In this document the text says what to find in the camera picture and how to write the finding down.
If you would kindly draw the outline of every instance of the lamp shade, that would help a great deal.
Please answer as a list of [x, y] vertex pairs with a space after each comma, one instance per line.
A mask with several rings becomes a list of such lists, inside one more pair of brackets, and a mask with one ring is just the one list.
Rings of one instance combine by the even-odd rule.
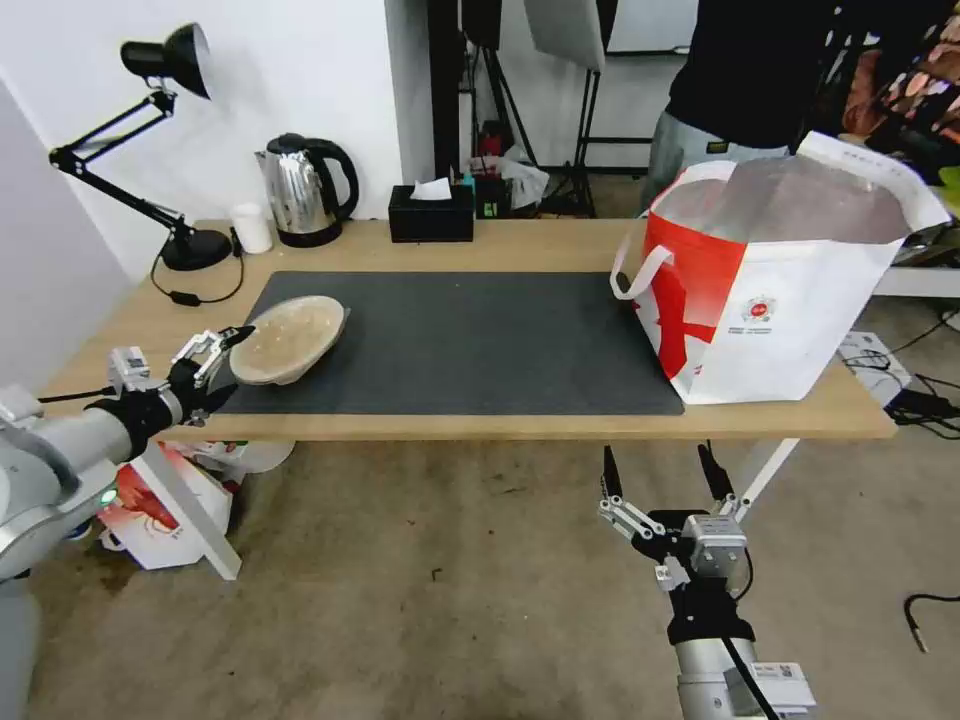
[[197, 23], [174, 30], [163, 43], [125, 42], [120, 47], [123, 66], [134, 75], [170, 78], [194, 95], [210, 99], [203, 70], [209, 68], [207, 38]]

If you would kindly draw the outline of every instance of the stainless steel kettle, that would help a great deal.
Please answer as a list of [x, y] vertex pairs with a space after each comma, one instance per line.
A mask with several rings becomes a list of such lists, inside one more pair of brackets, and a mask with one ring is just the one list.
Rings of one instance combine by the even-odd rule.
[[[280, 241], [292, 247], [317, 247], [336, 239], [357, 207], [360, 183], [353, 162], [336, 143], [286, 133], [254, 153], [267, 184]], [[340, 164], [350, 195], [337, 198], [327, 160]]]

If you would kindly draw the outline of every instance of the table leg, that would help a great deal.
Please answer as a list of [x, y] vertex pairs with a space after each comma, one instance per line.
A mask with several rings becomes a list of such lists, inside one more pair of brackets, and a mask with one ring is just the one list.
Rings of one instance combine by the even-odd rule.
[[227, 542], [160, 446], [155, 442], [148, 443], [143, 455], [130, 464], [176, 521], [196, 535], [203, 554], [220, 576], [224, 580], [236, 580], [240, 572], [240, 556]]
[[774, 473], [780, 469], [799, 442], [800, 438], [760, 440], [753, 446], [736, 476], [745, 478], [750, 483], [746, 490], [738, 493], [740, 507], [737, 509], [737, 522], [743, 520], [747, 511], [754, 506], [760, 493], [773, 479]]

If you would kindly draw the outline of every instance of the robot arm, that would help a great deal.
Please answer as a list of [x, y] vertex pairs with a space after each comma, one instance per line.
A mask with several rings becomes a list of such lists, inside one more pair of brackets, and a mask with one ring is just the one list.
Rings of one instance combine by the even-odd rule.
[[[210, 391], [210, 380], [252, 332], [194, 335], [164, 380], [150, 378], [139, 348], [114, 350], [108, 376], [116, 395], [78, 415], [43, 419], [43, 406], [25, 390], [0, 390], [0, 583], [29, 570], [112, 501], [118, 466], [151, 437], [174, 425], [203, 426], [223, 407], [236, 385]], [[194, 359], [200, 355], [202, 364]]]
[[739, 508], [726, 473], [704, 460], [720, 506], [644, 513], [623, 499], [613, 452], [604, 449], [598, 511], [631, 546], [654, 560], [673, 619], [667, 627], [677, 653], [677, 691], [685, 720], [808, 717], [816, 706], [796, 663], [759, 663], [750, 624], [737, 613], [730, 585], [747, 552], [735, 519]]

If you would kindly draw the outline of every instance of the kettle lid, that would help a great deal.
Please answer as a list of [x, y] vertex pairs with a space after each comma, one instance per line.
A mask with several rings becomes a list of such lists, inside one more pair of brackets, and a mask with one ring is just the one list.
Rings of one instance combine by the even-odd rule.
[[267, 143], [267, 152], [275, 155], [287, 155], [303, 151], [307, 147], [307, 139], [297, 133], [284, 133]]

